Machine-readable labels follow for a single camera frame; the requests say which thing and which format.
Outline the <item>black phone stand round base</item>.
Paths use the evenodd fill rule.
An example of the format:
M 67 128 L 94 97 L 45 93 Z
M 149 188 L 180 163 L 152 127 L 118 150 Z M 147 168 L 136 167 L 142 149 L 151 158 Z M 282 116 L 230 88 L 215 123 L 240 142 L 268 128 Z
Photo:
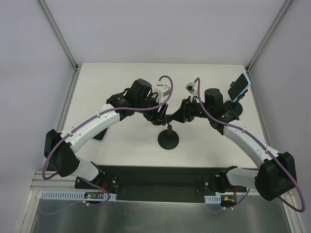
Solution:
M 179 136 L 173 130 L 172 125 L 168 121 L 168 117 L 165 116 L 165 121 L 167 123 L 167 129 L 160 132 L 157 141 L 158 144 L 165 150 L 172 150 L 176 148 L 179 144 Z

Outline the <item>phone with blue case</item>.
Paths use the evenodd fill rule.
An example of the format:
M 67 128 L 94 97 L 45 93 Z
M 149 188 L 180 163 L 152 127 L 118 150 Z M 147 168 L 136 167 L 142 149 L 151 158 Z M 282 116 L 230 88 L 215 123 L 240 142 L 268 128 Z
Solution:
M 238 97 L 241 96 L 251 85 L 251 81 L 247 74 L 242 73 L 236 81 L 234 81 L 228 89 L 228 95 L 232 102 L 236 102 Z

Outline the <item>phone with purple case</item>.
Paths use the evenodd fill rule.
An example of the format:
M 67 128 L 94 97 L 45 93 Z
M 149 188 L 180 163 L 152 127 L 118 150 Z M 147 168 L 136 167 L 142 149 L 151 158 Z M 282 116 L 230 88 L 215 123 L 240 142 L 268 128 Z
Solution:
M 107 130 L 108 130 L 108 128 L 104 129 L 103 131 L 101 131 L 100 133 L 95 135 L 92 139 L 96 140 L 96 141 L 103 141 L 103 139 L 107 133 Z

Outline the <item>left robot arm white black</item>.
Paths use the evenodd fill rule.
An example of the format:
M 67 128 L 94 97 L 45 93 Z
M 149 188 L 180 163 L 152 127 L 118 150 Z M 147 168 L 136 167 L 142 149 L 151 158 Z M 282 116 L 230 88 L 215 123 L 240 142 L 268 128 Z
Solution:
M 51 165 L 60 177 L 75 175 L 85 179 L 91 188 L 99 188 L 104 180 L 103 172 L 93 162 L 76 156 L 76 152 L 90 139 L 136 112 L 156 114 L 172 96 L 173 85 L 162 82 L 162 79 L 169 78 L 162 76 L 155 87 L 146 80 L 137 79 L 130 88 L 112 95 L 95 113 L 75 126 L 61 132 L 55 129 L 47 132 L 43 179 L 53 178 L 53 175 L 46 176 L 47 166 Z

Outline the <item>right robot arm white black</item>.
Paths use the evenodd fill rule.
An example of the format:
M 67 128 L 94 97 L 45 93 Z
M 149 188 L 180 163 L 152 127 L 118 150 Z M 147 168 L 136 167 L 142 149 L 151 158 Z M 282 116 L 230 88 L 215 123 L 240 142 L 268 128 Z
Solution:
M 280 153 L 251 136 L 238 115 L 225 108 L 219 89 L 207 89 L 204 95 L 203 103 L 198 102 L 198 97 L 183 99 L 180 108 L 166 116 L 167 121 L 185 123 L 195 117 L 208 119 L 212 128 L 233 141 L 258 168 L 225 168 L 211 179 L 210 188 L 220 193 L 228 192 L 235 186 L 251 188 L 268 201 L 295 188 L 297 177 L 293 156 L 288 152 Z

